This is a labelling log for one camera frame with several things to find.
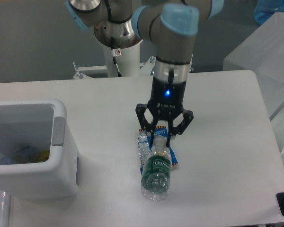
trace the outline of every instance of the white bin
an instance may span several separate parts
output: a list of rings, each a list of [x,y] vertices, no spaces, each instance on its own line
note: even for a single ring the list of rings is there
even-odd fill
[[[1,190],[26,200],[72,196],[79,190],[77,165],[60,100],[0,102]]]

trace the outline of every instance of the plastic container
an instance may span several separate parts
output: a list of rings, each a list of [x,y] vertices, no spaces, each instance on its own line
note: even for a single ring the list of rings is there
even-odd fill
[[[36,158],[38,151],[43,155]],[[0,162],[0,189],[15,197],[52,199],[78,192],[78,148],[60,100],[0,102],[0,160],[7,159],[13,162]]]
[[[259,25],[262,25],[275,12],[284,12],[284,0],[258,0],[254,18]]]
[[[171,171],[170,150],[166,147],[166,138],[154,138],[151,153],[143,167],[141,179],[142,195],[149,200],[161,201],[169,191]]]

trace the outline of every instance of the gray floor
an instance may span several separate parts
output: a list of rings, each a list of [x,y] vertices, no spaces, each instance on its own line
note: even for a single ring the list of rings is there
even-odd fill
[[[79,31],[64,2],[0,1],[0,83],[71,79],[72,61],[78,67],[105,64],[93,29]],[[222,70],[224,57],[258,28],[255,4],[225,0],[219,15],[200,24],[193,59],[196,72]],[[141,62],[155,52],[152,44],[143,42]]]

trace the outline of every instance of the plastic bottle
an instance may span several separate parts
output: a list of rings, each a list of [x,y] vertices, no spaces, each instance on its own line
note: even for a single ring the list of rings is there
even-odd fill
[[[142,173],[141,192],[146,199],[161,201],[167,197],[170,171],[170,150],[166,147],[165,137],[158,135]]]
[[[258,0],[254,18],[259,25],[262,25],[275,12],[284,12],[284,0]]]

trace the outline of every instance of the white table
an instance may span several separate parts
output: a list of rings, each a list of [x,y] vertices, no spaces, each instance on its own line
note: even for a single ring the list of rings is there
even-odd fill
[[[171,145],[179,165],[166,200],[140,191],[137,103],[152,77],[0,84],[0,100],[58,98],[81,153],[80,192],[58,201],[12,200],[10,227],[221,227],[284,222],[275,195],[284,167],[255,75],[189,75],[195,119]]]

